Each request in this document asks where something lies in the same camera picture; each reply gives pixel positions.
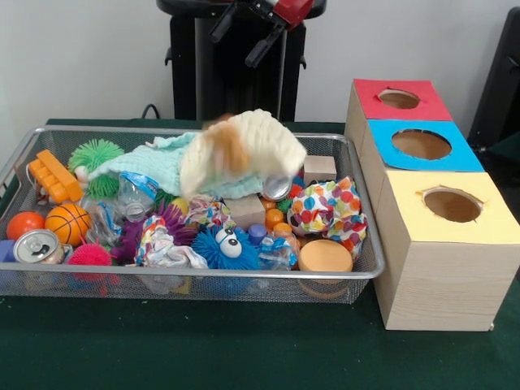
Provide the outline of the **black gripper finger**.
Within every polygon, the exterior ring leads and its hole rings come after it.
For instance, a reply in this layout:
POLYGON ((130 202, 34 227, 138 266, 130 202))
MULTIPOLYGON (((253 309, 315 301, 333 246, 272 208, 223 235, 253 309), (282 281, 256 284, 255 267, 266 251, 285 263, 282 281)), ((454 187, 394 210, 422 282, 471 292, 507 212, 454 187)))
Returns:
POLYGON ((245 65, 249 68, 257 68, 272 49, 275 49, 272 61, 279 63, 283 53, 286 30, 286 24, 275 24, 268 35, 258 41, 248 53, 245 58, 245 65))
POLYGON ((214 27, 210 30, 210 40, 213 43, 221 41, 232 25, 232 19, 238 9, 237 3, 229 5, 223 14, 219 17, 214 27))

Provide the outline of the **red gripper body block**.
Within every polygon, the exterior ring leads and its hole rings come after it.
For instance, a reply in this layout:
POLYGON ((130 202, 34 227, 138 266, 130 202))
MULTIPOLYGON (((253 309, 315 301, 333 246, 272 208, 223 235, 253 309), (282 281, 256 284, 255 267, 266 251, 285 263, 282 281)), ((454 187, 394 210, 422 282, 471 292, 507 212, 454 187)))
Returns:
POLYGON ((251 9, 263 19, 291 30, 303 22, 312 5, 312 0, 257 0, 251 2, 251 9))

